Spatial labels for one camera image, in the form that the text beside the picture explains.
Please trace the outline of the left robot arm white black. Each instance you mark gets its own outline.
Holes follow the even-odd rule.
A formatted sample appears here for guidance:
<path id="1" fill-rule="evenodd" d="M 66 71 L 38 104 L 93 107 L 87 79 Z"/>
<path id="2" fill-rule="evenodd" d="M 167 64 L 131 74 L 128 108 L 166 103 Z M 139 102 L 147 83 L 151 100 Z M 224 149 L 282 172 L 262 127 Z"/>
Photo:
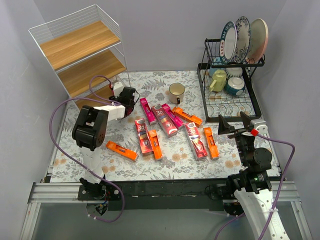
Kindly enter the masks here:
<path id="1" fill-rule="evenodd" d="M 136 104 L 136 89 L 125 86 L 119 96 L 111 97 L 111 100 L 119 102 L 115 105 L 89 106 L 83 105 L 72 130 L 72 138 L 80 147 L 83 164 L 95 175 L 87 172 L 80 179 L 86 193 L 95 200 L 101 200 L 107 195 L 106 187 L 100 178 L 105 178 L 102 170 L 100 146 L 105 140 L 107 123 L 113 120 L 123 119 L 131 114 Z"/>

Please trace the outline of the pink toothpaste box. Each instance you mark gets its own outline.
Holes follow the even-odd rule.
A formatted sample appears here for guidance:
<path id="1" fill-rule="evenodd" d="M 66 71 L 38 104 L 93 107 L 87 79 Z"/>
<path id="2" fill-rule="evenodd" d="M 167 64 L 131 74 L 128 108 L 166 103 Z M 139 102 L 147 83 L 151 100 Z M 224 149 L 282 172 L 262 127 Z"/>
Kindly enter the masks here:
<path id="1" fill-rule="evenodd" d="M 179 130 L 184 126 L 183 121 L 174 114 L 174 112 L 171 110 L 170 106 L 168 104 L 162 104 L 161 105 L 162 108 L 164 109 L 164 111 L 167 113 L 167 115 L 169 116 L 169 118 L 171 119 L 171 121 L 173 122 L 173 124 L 175 125 L 175 127 Z"/>
<path id="2" fill-rule="evenodd" d="M 150 125 L 156 124 L 157 123 L 157 119 L 156 119 L 154 113 L 152 112 L 147 99 L 146 98 L 141 98 L 139 101 L 140 101 L 141 107 L 142 107 L 142 109 L 143 109 L 143 111 L 144 111 L 144 113 L 146 115 L 148 123 Z"/>

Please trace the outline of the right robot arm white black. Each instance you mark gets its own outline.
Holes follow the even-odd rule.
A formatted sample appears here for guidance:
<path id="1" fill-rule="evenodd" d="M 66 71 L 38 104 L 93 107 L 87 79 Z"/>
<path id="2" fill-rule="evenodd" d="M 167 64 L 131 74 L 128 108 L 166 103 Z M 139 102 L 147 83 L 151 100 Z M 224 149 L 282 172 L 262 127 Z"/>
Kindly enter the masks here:
<path id="1" fill-rule="evenodd" d="M 273 193 L 267 173 L 272 168 L 273 155 L 264 147 L 255 147 L 256 137 L 264 138 L 268 126 L 263 119 L 251 119 L 243 111 L 240 118 L 243 127 L 235 128 L 225 117 L 218 116 L 218 134 L 235 140 L 245 169 L 229 175 L 226 183 L 216 188 L 216 194 L 238 201 L 257 240 L 287 240 L 289 236 L 276 208 L 280 194 Z"/>

